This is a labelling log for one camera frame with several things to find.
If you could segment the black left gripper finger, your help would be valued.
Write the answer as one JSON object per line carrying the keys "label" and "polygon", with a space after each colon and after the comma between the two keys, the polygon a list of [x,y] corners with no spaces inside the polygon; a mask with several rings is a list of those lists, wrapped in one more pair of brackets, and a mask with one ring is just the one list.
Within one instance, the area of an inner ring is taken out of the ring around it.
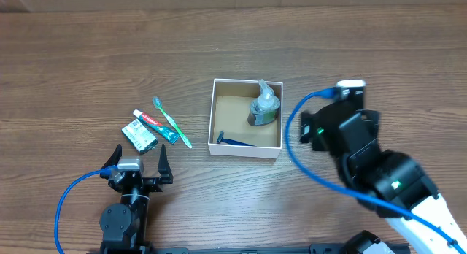
{"label": "black left gripper finger", "polygon": [[172,184],[173,174],[168,162],[166,146],[161,145],[161,151],[158,162],[158,173],[160,174],[160,182],[162,184]]}
{"label": "black left gripper finger", "polygon": [[105,169],[110,166],[117,165],[120,158],[122,157],[122,145],[118,144],[117,147],[115,148],[113,154],[109,157],[109,159],[106,161],[106,163],[102,166],[102,169]]}

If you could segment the green white soap bar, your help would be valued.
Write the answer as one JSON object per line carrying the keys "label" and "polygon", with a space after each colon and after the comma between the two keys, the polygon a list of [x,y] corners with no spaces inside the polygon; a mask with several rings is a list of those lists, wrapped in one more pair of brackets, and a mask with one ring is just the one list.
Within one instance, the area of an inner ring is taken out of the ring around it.
{"label": "green white soap bar", "polygon": [[158,143],[157,137],[139,119],[133,120],[127,126],[124,126],[121,131],[141,155],[154,149]]}

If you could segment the Colgate toothpaste tube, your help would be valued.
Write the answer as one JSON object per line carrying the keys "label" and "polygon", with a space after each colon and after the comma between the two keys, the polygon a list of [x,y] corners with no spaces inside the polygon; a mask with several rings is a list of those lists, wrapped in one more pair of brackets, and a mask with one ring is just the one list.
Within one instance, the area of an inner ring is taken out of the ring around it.
{"label": "Colgate toothpaste tube", "polygon": [[164,137],[171,144],[174,144],[180,137],[180,135],[177,132],[172,131],[169,127],[164,126],[159,121],[150,117],[145,112],[135,109],[133,111],[133,115],[139,120],[141,120],[143,123],[151,127],[153,130],[158,132],[162,137]]}

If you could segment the blue disposable razor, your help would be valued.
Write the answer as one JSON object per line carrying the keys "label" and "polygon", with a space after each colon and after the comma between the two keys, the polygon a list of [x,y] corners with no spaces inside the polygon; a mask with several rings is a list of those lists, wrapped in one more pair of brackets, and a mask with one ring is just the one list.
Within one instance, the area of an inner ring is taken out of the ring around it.
{"label": "blue disposable razor", "polygon": [[228,144],[228,145],[253,147],[253,145],[247,144],[245,142],[240,142],[240,141],[237,141],[237,140],[234,140],[234,139],[226,139],[224,137],[224,131],[220,132],[220,134],[219,134],[219,136],[218,136],[218,138],[216,140],[216,143],[217,144],[225,143],[225,144]]}

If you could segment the clear soap pump bottle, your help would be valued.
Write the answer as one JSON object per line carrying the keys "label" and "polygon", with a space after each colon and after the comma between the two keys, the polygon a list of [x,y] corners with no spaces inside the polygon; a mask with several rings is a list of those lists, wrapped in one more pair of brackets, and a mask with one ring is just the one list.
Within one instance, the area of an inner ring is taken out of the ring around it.
{"label": "clear soap pump bottle", "polygon": [[265,80],[259,80],[259,96],[250,103],[250,113],[247,122],[251,126],[264,126],[277,119],[280,100],[274,90]]}

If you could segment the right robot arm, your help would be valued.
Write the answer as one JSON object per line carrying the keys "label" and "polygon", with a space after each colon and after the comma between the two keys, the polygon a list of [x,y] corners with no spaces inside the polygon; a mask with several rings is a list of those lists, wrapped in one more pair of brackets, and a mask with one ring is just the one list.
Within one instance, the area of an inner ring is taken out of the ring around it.
{"label": "right robot arm", "polygon": [[327,152],[341,185],[293,162],[315,182],[353,197],[397,231],[418,253],[465,253],[466,236],[434,181],[409,155],[379,146],[379,113],[337,101],[301,113],[301,142]]}

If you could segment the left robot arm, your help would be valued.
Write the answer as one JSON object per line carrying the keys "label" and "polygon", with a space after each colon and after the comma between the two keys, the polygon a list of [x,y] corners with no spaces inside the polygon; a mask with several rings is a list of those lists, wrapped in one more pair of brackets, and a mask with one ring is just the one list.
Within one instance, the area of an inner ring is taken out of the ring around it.
{"label": "left robot arm", "polygon": [[123,156],[121,145],[102,166],[100,177],[120,194],[120,202],[108,206],[99,225],[103,238],[100,253],[155,253],[151,242],[145,239],[150,194],[163,191],[173,183],[166,147],[161,147],[157,177],[144,176],[144,164],[139,156]]}

